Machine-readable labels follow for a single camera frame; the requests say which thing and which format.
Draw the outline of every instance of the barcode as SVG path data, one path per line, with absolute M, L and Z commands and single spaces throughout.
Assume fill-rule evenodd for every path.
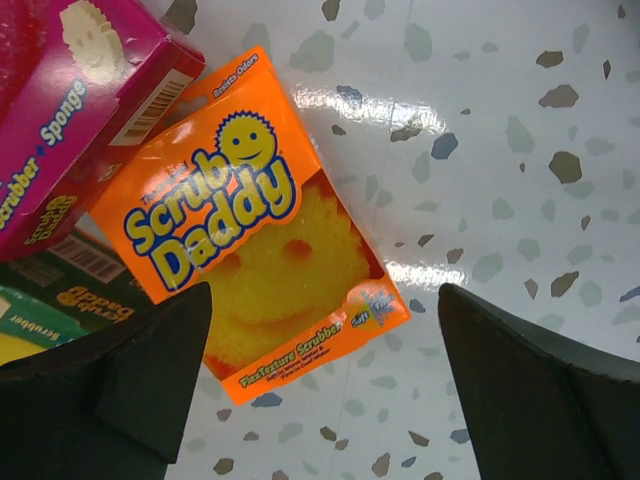
M 191 80 L 193 78 L 188 75 L 171 70 L 115 136 L 110 145 L 141 144 L 180 94 L 184 92 Z
M 122 263 L 73 236 L 49 251 L 102 283 L 109 283 L 126 270 Z

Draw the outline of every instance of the sponge eye hole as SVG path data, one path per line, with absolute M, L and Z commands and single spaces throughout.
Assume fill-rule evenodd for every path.
M 290 240 L 284 247 L 282 252 L 285 257 L 293 261 L 309 260 L 313 255 L 313 247 L 304 240 Z

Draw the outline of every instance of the terrazzo floor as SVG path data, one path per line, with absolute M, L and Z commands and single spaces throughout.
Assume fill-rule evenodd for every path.
M 268 50 L 414 315 L 251 405 L 203 368 L 169 480 L 478 480 L 443 282 L 640 360 L 639 2 L 149 1 Z

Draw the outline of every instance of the pink box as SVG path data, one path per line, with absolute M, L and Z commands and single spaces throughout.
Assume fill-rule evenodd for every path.
M 136 0 L 1 0 L 0 17 L 4 261 L 71 231 L 204 58 Z

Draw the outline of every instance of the scrub daddy logo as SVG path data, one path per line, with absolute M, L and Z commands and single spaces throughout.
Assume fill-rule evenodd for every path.
M 147 211 L 127 214 L 124 229 L 136 254 L 151 260 L 167 290 L 182 288 L 196 268 L 209 265 L 247 229 L 291 213 L 296 188 L 277 143 L 267 119 L 234 113 L 216 132 L 215 151 L 193 152 L 188 177 Z M 190 224 L 189 212 L 203 208 L 209 209 L 204 222 Z M 182 225 L 186 231 L 177 235 Z

